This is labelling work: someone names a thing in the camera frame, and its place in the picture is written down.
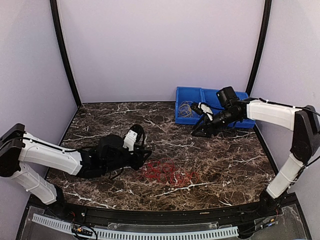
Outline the right blue storage bin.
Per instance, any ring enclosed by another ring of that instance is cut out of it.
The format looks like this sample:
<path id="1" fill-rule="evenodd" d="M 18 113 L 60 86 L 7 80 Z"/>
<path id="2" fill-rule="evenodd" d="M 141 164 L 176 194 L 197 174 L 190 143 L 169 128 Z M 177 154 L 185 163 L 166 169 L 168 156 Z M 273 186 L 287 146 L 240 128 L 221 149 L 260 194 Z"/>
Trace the right blue storage bin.
<path id="1" fill-rule="evenodd" d="M 235 94 L 240 100 L 244 100 L 249 97 L 248 94 L 245 92 L 236 91 Z M 256 124 L 255 120 L 243 119 L 242 121 L 234 121 L 228 124 L 227 126 L 229 128 L 252 129 L 255 126 L 255 124 Z"/>

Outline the black right corner post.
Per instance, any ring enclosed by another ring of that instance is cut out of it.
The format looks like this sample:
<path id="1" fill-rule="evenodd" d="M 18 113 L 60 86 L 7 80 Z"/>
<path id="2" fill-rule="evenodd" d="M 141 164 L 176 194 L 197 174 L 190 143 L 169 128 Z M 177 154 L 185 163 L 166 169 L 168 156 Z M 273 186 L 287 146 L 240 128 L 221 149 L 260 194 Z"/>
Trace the black right corner post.
<path id="1" fill-rule="evenodd" d="M 268 26 L 270 21 L 271 8 L 272 8 L 272 0 L 265 0 L 256 51 L 255 51 L 250 75 L 248 78 L 248 83 L 245 89 L 245 92 L 249 96 L 253 92 L 255 80 L 258 74 L 261 58 L 263 55 L 263 50 L 265 46 L 265 41 L 266 41 L 267 31 L 268 31 Z"/>

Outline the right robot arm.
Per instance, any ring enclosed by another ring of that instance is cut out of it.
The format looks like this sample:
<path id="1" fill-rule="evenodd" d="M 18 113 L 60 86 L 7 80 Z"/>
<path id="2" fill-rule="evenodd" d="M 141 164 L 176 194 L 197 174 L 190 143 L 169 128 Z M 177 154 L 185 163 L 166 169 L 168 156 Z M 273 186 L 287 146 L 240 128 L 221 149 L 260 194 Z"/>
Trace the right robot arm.
<path id="1" fill-rule="evenodd" d="M 320 147 L 319 113 L 311 105 L 300 107 L 252 97 L 240 99 L 231 86 L 219 90 L 216 96 L 222 106 L 218 113 L 213 113 L 212 107 L 205 102 L 191 104 L 190 108 L 200 116 L 192 136 L 210 138 L 216 136 L 221 128 L 246 119 L 270 123 L 293 133 L 288 159 L 261 192 L 255 205 L 255 213 L 266 217 L 312 164 L 310 159 Z"/>

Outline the middle blue storage bin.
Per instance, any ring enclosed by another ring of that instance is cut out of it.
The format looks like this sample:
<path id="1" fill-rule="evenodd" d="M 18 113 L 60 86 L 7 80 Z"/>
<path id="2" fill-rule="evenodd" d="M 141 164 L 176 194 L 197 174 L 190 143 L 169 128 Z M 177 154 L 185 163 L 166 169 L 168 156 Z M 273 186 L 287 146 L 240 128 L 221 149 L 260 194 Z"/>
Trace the middle blue storage bin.
<path id="1" fill-rule="evenodd" d="M 201 89 L 202 102 L 210 106 L 210 109 L 214 115 L 224 110 L 224 108 L 221 106 L 220 101 L 216 95 L 217 92 L 218 90 L 216 89 L 207 89 L 207 88 Z"/>

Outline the black corner post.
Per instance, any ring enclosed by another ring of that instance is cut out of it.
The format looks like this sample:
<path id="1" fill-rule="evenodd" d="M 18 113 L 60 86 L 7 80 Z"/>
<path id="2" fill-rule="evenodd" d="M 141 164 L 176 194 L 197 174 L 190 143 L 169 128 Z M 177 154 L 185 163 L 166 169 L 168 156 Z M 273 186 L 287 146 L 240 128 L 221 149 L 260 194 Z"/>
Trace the black corner post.
<path id="1" fill-rule="evenodd" d="M 56 40 L 62 60 L 62 64 L 64 67 L 64 71 L 67 77 L 67 81 L 74 99 L 74 102 L 79 108 L 82 105 L 82 101 L 76 86 L 76 82 L 73 76 L 71 64 L 69 61 L 69 56 L 67 53 L 67 48 L 64 40 L 64 35 L 63 35 L 63 30 L 62 30 L 62 25 L 61 25 L 61 20 L 60 20 L 60 15 L 59 15 L 59 9 L 58 9 L 58 1 L 57 0 L 50 0 L 50 9 L 51 9 L 51 15 L 52 15 L 52 20 L 53 20 L 53 25 L 54 25 L 54 30 L 55 30 L 55 35 L 56 35 Z"/>
<path id="2" fill-rule="evenodd" d="M 253 92 L 255 80 L 258 74 L 261 58 L 263 55 L 263 50 L 265 46 L 265 41 L 266 41 L 267 31 L 268 31 L 268 26 L 270 21 L 271 8 L 272 8 L 272 0 L 265 0 L 256 51 L 255 51 L 250 75 L 248 78 L 248 83 L 245 89 L 245 92 L 249 96 Z"/>

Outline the blue storage bin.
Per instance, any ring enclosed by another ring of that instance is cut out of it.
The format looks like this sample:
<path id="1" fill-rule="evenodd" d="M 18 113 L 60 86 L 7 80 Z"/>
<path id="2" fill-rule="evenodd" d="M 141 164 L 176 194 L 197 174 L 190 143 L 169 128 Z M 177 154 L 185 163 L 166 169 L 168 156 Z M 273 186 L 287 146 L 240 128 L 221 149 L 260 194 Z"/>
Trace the blue storage bin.
<path id="1" fill-rule="evenodd" d="M 216 95 L 217 92 L 218 90 L 216 89 L 207 89 L 207 88 L 201 89 L 202 102 L 210 106 L 210 109 L 214 115 L 224 110 L 224 108 L 221 106 L 220 101 Z"/>
<path id="2" fill-rule="evenodd" d="M 236 91 L 235 94 L 240 100 L 244 100 L 249 97 L 248 94 L 245 92 Z M 255 120 L 243 119 L 242 121 L 234 121 L 228 124 L 227 126 L 229 128 L 252 129 L 255 126 L 255 124 L 256 124 Z"/>
<path id="3" fill-rule="evenodd" d="M 193 102 L 202 102 L 200 87 L 178 86 L 175 98 L 175 123 L 179 125 L 195 125 L 200 116 L 191 109 Z"/>

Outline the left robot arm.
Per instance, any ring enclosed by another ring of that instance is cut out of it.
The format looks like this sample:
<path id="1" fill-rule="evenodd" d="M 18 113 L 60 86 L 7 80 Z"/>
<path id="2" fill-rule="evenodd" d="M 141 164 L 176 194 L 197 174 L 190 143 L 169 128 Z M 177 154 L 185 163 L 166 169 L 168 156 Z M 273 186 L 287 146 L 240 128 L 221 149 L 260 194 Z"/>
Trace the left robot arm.
<path id="1" fill-rule="evenodd" d="M 139 170 L 152 151 L 145 148 L 146 133 L 134 124 L 125 137 L 109 134 L 95 146 L 66 148 L 43 141 L 15 124 L 0 137 L 0 175 L 20 184 L 50 206 L 60 218 L 71 213 L 62 190 L 43 179 L 30 167 L 31 163 L 63 171 L 81 179 L 94 179 L 130 167 Z"/>

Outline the black left corner post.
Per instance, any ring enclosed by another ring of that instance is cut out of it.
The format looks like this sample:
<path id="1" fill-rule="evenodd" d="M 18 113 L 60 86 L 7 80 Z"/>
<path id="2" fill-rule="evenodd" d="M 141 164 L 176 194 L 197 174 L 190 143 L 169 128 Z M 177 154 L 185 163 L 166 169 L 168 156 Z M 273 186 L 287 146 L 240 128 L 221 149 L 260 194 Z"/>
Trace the black left corner post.
<path id="1" fill-rule="evenodd" d="M 69 56 L 67 53 L 67 48 L 64 40 L 64 35 L 63 35 L 63 30 L 62 30 L 62 25 L 61 25 L 61 20 L 60 20 L 60 15 L 59 15 L 59 9 L 58 9 L 58 1 L 57 0 L 50 0 L 50 9 L 51 9 L 51 15 L 52 15 L 52 20 L 53 20 L 53 25 L 54 25 L 54 30 L 55 30 L 55 35 L 56 35 L 56 40 L 62 60 L 62 64 L 64 67 L 64 71 L 67 77 L 67 81 L 74 99 L 74 102 L 79 108 L 82 105 L 82 101 L 76 86 L 76 82 L 73 76 L 71 64 L 69 61 Z"/>

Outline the left blue storage bin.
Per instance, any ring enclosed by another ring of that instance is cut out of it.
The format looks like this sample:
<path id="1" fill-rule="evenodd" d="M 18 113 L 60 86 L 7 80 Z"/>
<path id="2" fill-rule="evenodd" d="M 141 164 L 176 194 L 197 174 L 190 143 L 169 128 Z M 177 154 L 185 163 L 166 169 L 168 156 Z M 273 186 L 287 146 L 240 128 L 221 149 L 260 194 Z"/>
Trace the left blue storage bin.
<path id="1" fill-rule="evenodd" d="M 195 125 L 200 116 L 191 109 L 193 102 L 202 102 L 200 87 L 178 86 L 175 98 L 175 123 L 179 125 Z"/>

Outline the black front rail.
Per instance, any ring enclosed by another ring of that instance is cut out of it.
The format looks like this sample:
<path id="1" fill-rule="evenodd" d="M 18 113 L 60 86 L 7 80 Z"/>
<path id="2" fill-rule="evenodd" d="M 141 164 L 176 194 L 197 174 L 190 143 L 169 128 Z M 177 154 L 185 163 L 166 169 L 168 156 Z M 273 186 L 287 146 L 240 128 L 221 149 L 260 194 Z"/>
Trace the black front rail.
<path id="1" fill-rule="evenodd" d="M 265 219 L 265 216 L 257 214 L 256 208 L 258 205 L 257 202 L 253 202 L 202 210 L 137 211 L 66 203 L 66 213 L 58 214 L 57 210 L 48 208 L 35 196 L 31 196 L 27 202 L 26 209 L 30 210 L 32 207 L 35 207 L 40 212 L 49 216 L 62 220 L 74 220 L 76 223 L 85 224 L 90 227 L 106 227 L 109 224 L 169 226 L 218 223 L 219 225 L 230 224 L 240 226 L 241 230 L 251 231 L 254 224 Z"/>

